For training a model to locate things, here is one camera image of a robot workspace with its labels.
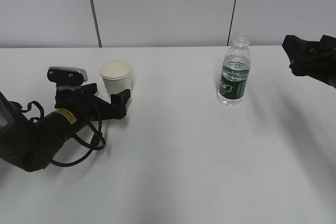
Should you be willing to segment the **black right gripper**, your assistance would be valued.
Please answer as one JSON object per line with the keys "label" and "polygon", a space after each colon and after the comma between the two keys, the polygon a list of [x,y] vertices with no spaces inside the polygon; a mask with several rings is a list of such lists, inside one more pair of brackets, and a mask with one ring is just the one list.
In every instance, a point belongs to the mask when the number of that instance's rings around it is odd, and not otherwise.
{"label": "black right gripper", "polygon": [[295,76],[309,76],[335,87],[335,38],[323,35],[319,41],[286,35],[282,48]]}

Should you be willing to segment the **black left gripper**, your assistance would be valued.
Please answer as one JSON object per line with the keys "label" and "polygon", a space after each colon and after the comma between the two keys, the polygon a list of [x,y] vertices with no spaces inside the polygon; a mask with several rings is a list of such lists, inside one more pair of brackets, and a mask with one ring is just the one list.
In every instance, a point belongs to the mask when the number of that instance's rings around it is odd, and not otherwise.
{"label": "black left gripper", "polygon": [[130,89],[111,94],[107,102],[98,96],[96,83],[81,85],[79,88],[56,89],[55,123],[83,123],[110,119],[123,119],[127,114],[127,103],[131,98]]}

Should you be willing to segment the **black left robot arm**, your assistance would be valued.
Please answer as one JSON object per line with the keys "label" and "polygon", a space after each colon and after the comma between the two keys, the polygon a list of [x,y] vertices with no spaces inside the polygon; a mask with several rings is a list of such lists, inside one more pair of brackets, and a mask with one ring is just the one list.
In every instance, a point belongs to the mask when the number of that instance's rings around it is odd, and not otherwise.
{"label": "black left robot arm", "polygon": [[[93,151],[104,149],[102,122],[123,119],[130,89],[110,96],[107,102],[95,95],[95,83],[74,89],[57,88],[55,110],[46,115],[37,101],[27,108],[1,95],[1,159],[27,172],[49,164],[71,167],[84,161]],[[54,156],[70,138],[88,149],[76,161],[61,163]]]}

